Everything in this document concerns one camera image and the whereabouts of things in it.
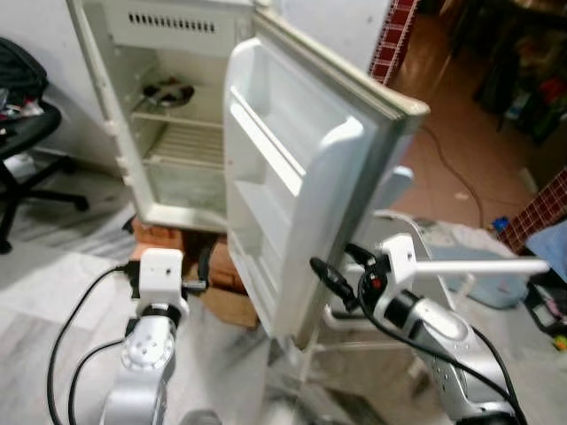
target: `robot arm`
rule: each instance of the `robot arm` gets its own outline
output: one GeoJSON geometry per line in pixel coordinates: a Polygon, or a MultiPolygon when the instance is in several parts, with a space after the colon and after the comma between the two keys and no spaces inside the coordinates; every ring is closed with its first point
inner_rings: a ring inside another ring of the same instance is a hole
{"type": "MultiPolygon", "coordinates": [[[[504,373],[491,351],[459,314],[433,300],[419,298],[412,289],[420,274],[538,273],[548,269],[537,259],[497,261],[417,261],[409,235],[396,235],[381,244],[381,255],[349,244],[346,252],[363,273],[358,296],[346,279],[319,259],[310,264],[322,282],[343,299],[347,311],[363,310],[380,324],[390,322],[399,335],[454,359],[506,389],[504,373]]],[[[504,397],[475,376],[436,356],[417,351],[431,372],[449,418],[460,424],[518,424],[515,409],[504,397]]]]}
{"type": "Polygon", "coordinates": [[[189,315],[178,250],[149,249],[140,261],[137,316],[120,355],[101,425],[160,425],[175,369],[175,333],[189,315]]]}

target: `black cable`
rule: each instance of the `black cable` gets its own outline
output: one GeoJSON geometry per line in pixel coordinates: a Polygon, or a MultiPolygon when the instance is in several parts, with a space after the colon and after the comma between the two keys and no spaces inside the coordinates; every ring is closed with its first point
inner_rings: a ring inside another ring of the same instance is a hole
{"type": "Polygon", "coordinates": [[[71,312],[69,317],[67,318],[65,324],[63,325],[63,327],[59,331],[57,339],[55,340],[55,344],[53,345],[53,348],[51,349],[50,364],[49,364],[48,369],[47,369],[47,407],[49,408],[51,421],[53,422],[54,425],[63,425],[63,422],[61,421],[61,419],[59,418],[59,415],[58,415],[57,406],[55,404],[55,395],[54,395],[54,390],[53,390],[53,375],[54,375],[54,372],[55,372],[55,362],[56,362],[56,359],[57,359],[57,351],[59,349],[59,345],[61,344],[61,340],[63,339],[63,336],[65,335],[67,329],[71,325],[71,322],[73,321],[74,316],[77,315],[77,313],[79,312],[79,310],[82,307],[82,304],[85,302],[87,297],[90,295],[90,292],[92,292],[92,290],[95,289],[95,287],[98,285],[98,283],[101,282],[104,278],[106,278],[106,276],[108,276],[109,274],[112,274],[114,272],[119,272],[119,271],[123,271],[123,270],[124,270],[124,266],[117,266],[117,267],[112,268],[110,270],[106,270],[104,273],[102,273],[87,288],[85,293],[82,294],[81,299],[79,300],[79,302],[77,303],[77,305],[75,306],[75,308],[73,309],[73,311],[71,312]]]}
{"type": "Polygon", "coordinates": [[[480,228],[483,228],[484,225],[485,225],[485,209],[482,206],[482,200],[480,199],[480,196],[478,195],[477,191],[472,186],[472,184],[470,184],[469,181],[461,173],[459,173],[457,170],[455,170],[449,161],[447,161],[447,158],[445,158],[445,154],[443,153],[443,149],[441,148],[441,142],[439,141],[439,138],[437,137],[435,132],[427,126],[421,126],[419,129],[423,130],[425,133],[427,133],[427,135],[432,139],[433,144],[435,144],[435,148],[437,150],[437,155],[439,157],[439,160],[441,161],[441,164],[443,164],[443,166],[459,182],[461,182],[464,185],[464,187],[467,188],[467,190],[472,195],[473,199],[475,200],[475,203],[477,204],[477,209],[478,209],[478,221],[479,221],[478,226],[480,228]]]}
{"type": "Polygon", "coordinates": [[[506,365],[504,364],[504,360],[502,360],[501,355],[498,353],[493,343],[491,343],[490,340],[482,332],[480,332],[474,326],[472,327],[472,330],[482,340],[482,342],[485,343],[485,345],[488,347],[490,352],[493,354],[494,358],[496,359],[496,362],[500,366],[500,369],[502,369],[502,374],[504,375],[504,381],[506,382],[508,393],[517,402],[517,396],[516,396],[516,391],[514,390],[514,384],[512,383],[512,379],[510,378],[508,369],[506,368],[506,365]]]}
{"type": "Polygon", "coordinates": [[[395,331],[388,329],[382,323],[377,321],[376,318],[374,317],[374,315],[369,310],[368,306],[366,305],[366,303],[364,302],[364,300],[361,297],[362,282],[364,280],[365,279],[362,277],[358,282],[357,298],[358,298],[359,303],[361,305],[361,309],[362,309],[362,312],[364,313],[364,316],[370,321],[370,323],[372,323],[378,330],[384,332],[389,337],[391,337],[391,338],[393,338],[397,341],[400,341],[401,343],[407,344],[410,347],[412,347],[412,348],[414,348],[414,349],[416,349],[420,352],[424,352],[426,354],[429,354],[432,357],[436,357],[438,359],[441,359],[441,360],[445,361],[446,363],[461,369],[463,372],[466,372],[469,375],[474,376],[480,382],[487,385],[492,390],[496,391],[502,398],[504,398],[504,400],[506,400],[512,406],[512,408],[514,409],[514,412],[516,413],[516,417],[517,417],[517,420],[518,420],[520,425],[528,425],[527,420],[525,419],[524,413],[522,412],[520,405],[517,403],[517,400],[514,399],[510,394],[508,394],[496,382],[493,382],[492,380],[486,378],[484,375],[482,375],[479,372],[477,372],[476,370],[471,369],[470,367],[464,365],[460,361],[452,359],[451,357],[447,356],[446,354],[444,354],[442,352],[437,352],[435,350],[432,350],[431,348],[426,347],[425,345],[421,345],[419,343],[416,343],[415,341],[413,341],[409,338],[406,338],[403,335],[400,335],[398,332],[395,332],[395,331]]]}
{"type": "Polygon", "coordinates": [[[79,381],[79,375],[81,374],[82,368],[87,364],[91,357],[96,355],[97,353],[106,350],[108,348],[112,348],[116,345],[120,345],[124,342],[124,339],[117,339],[115,341],[111,341],[110,343],[99,345],[97,348],[94,348],[89,353],[87,353],[79,362],[79,365],[73,372],[73,379],[71,380],[71,388],[69,389],[69,399],[67,400],[67,414],[69,415],[69,424],[70,425],[77,425],[77,421],[74,416],[74,395],[77,387],[77,382],[79,381]]]}

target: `red tile border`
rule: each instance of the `red tile border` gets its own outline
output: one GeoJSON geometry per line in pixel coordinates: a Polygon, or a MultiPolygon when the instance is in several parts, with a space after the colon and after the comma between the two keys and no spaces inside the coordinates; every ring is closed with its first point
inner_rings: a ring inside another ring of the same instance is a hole
{"type": "Polygon", "coordinates": [[[378,82],[387,84],[403,62],[418,3],[419,0],[392,0],[369,67],[369,74],[378,82]]]}

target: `mini fridge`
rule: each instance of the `mini fridge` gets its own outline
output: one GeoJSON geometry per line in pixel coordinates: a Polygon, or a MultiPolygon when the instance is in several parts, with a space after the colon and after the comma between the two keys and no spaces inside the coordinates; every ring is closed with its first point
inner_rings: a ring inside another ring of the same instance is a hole
{"type": "Polygon", "coordinates": [[[325,300],[309,258],[341,261],[427,105],[251,1],[68,2],[141,220],[226,233],[268,334],[305,338],[325,300]],[[185,106],[144,100],[169,77],[185,106]]]}

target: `open fridge door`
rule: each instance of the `open fridge door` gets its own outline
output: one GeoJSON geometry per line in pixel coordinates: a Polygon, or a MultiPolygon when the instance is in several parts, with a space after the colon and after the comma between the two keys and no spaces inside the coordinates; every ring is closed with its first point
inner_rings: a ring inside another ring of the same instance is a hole
{"type": "Polygon", "coordinates": [[[270,12],[254,25],[224,93],[229,252],[268,334],[302,346],[328,295],[309,259],[340,263],[429,110],[270,12]]]}

